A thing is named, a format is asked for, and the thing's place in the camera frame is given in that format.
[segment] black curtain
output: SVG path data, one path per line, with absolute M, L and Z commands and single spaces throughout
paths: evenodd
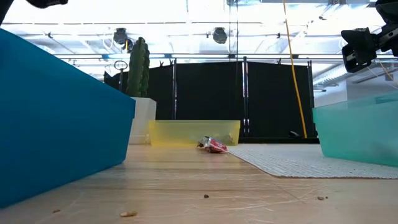
M 173 65 L 149 70 L 148 97 L 156 101 L 156 119 L 173 118 Z
M 177 119 L 240 120 L 242 62 L 177 64 Z
M 307 135 L 315 138 L 308 69 L 295 66 Z M 248 62 L 248 118 L 251 138 L 304 136 L 291 65 Z
M 126 93 L 129 72 L 123 72 L 123 93 Z M 104 83 L 119 89 L 120 73 L 111 77 L 104 73 Z M 172 119 L 173 66 L 149 69 L 148 97 L 156 101 L 156 119 Z

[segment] teal plastic bin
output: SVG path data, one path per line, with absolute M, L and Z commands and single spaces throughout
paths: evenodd
M 313 109 L 322 153 L 398 166 L 398 91 Z

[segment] translucent yellow container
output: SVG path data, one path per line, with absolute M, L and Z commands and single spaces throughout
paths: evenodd
M 238 145 L 240 128 L 240 121 L 149 121 L 153 146 L 196 146 L 203 136 L 235 146 Z

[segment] floor debris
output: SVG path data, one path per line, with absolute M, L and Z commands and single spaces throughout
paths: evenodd
M 120 217 L 135 217 L 138 212 L 123 212 L 120 213 Z

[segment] artificial cactus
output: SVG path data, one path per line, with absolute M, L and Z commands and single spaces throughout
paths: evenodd
M 132 47 L 129 66 L 126 93 L 133 97 L 145 97 L 149 79 L 149 51 L 142 37 Z

